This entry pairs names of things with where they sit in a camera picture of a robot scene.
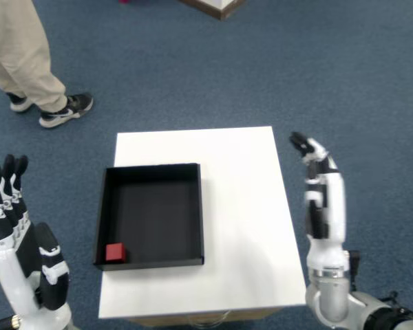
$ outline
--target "shoe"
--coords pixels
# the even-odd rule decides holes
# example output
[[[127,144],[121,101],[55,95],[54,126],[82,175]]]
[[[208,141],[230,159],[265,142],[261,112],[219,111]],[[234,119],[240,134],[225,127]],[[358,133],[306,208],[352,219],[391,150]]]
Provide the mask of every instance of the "shoe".
[[[94,99],[89,93],[68,96],[66,106],[60,111],[54,113],[42,111],[39,123],[42,127],[51,129],[85,115],[92,108],[93,103]]]
[[[12,93],[7,93],[9,96],[9,99],[11,100],[11,105],[10,108],[14,112],[24,112],[30,108],[31,105],[33,105],[32,101],[29,100],[29,98],[20,98],[15,94]]]

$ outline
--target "khaki trousers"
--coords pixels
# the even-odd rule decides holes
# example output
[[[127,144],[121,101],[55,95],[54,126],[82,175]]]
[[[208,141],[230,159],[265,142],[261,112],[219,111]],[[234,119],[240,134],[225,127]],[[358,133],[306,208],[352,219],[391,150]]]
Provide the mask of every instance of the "khaki trousers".
[[[32,0],[0,0],[0,89],[47,112],[67,103],[64,85],[50,71],[49,45]]]

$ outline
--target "white table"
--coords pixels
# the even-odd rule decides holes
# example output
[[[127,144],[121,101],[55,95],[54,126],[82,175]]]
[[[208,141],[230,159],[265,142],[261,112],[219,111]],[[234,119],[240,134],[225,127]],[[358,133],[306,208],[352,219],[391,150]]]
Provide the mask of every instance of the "white table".
[[[103,272],[100,318],[305,304],[271,127],[119,133],[115,166],[197,162],[205,264]]]

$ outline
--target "white robotic hand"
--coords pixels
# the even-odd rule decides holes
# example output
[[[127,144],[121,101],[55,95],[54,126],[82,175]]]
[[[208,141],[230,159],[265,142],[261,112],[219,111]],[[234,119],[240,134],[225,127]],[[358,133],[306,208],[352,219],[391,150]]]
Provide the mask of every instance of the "white robotic hand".
[[[306,231],[310,240],[308,267],[318,274],[343,276],[349,270],[342,244],[346,237],[343,177],[329,153],[300,133],[290,137],[307,165]]]
[[[323,325],[333,329],[413,330],[413,312],[409,309],[393,309],[368,294],[356,292],[355,288],[350,292],[347,271],[355,258],[353,253],[343,251],[346,237],[343,177],[318,142],[296,132],[290,141],[307,167],[306,231],[310,241],[307,305]],[[351,269],[351,279],[358,266],[352,264],[355,267]]]
[[[8,155],[0,169],[0,283],[15,312],[0,330],[75,329],[60,246],[47,224],[31,223],[21,194],[27,167],[26,156]]]

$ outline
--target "black box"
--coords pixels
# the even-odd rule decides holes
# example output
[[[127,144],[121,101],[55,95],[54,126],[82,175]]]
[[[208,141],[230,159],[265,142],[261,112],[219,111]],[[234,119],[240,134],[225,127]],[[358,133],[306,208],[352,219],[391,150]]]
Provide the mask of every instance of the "black box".
[[[105,263],[105,246],[124,243],[126,263]],[[105,170],[94,246],[101,270],[203,265],[199,164]]]

